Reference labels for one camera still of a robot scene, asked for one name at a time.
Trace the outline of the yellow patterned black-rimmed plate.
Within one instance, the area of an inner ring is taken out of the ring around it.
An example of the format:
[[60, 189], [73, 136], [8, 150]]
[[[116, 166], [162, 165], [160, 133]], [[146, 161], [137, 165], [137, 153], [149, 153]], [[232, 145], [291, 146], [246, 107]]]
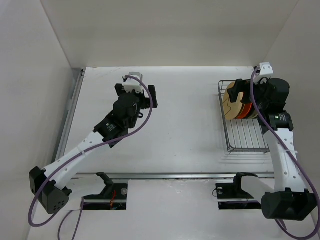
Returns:
[[237, 119], [244, 119], [251, 111], [252, 103], [245, 103]]

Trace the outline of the large beige plate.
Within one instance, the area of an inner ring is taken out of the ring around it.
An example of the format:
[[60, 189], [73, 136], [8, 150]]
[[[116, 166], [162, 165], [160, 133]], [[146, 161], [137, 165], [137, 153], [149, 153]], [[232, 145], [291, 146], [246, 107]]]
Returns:
[[236, 101], [231, 102], [231, 98], [228, 93], [228, 90], [231, 89], [234, 85], [235, 85], [235, 82], [231, 82], [228, 85], [222, 100], [224, 117], [228, 121], [236, 119], [238, 115], [242, 112], [243, 106], [244, 106], [244, 104], [241, 102], [244, 96], [243, 92], [239, 92]]

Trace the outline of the black glossy plate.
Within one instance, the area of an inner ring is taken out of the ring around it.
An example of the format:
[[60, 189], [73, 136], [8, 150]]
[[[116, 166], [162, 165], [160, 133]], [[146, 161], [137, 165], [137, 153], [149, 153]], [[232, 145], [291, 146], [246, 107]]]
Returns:
[[257, 116], [258, 116], [258, 113], [254, 108], [252, 114], [248, 117], [248, 119], [255, 119]]

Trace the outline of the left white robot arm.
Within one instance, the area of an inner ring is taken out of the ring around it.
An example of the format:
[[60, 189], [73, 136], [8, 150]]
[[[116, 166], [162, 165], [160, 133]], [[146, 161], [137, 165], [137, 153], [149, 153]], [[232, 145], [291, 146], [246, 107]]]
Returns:
[[140, 131], [158, 107], [154, 85], [117, 83], [118, 96], [113, 109], [93, 131], [69, 153], [44, 168], [34, 167], [29, 172], [29, 183], [34, 195], [47, 214], [57, 214], [76, 192], [71, 179], [80, 172], [85, 160], [98, 149], [113, 148], [123, 139]]

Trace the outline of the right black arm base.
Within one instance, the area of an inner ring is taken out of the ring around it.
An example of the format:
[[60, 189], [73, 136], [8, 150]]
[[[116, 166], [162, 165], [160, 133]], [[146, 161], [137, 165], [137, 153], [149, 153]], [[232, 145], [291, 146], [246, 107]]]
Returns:
[[218, 200], [219, 210], [261, 210], [261, 204], [241, 189], [243, 177], [257, 177], [254, 173], [239, 172], [233, 182], [218, 182], [212, 196]]

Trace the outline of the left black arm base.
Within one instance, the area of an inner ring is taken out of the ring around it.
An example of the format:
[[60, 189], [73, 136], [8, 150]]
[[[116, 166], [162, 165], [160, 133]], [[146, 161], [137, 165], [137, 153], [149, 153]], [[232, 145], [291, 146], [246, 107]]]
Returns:
[[127, 198], [129, 185], [122, 180], [113, 181], [104, 172], [98, 172], [98, 180], [102, 180], [103, 188], [98, 193], [84, 197], [86, 211], [125, 211], [127, 209]]

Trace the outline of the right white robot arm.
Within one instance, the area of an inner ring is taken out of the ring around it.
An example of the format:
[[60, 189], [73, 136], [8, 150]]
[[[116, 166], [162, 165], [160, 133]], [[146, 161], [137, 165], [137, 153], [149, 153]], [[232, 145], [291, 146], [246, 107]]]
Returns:
[[298, 167], [293, 143], [294, 126], [285, 111], [290, 85], [280, 78], [251, 84], [238, 79], [227, 87], [225, 103], [257, 106], [263, 119], [258, 123], [267, 142], [274, 170], [274, 188], [263, 183], [256, 174], [238, 172], [231, 190], [237, 197], [250, 195], [261, 205], [266, 219], [303, 221], [317, 206], [314, 193], [309, 192]]

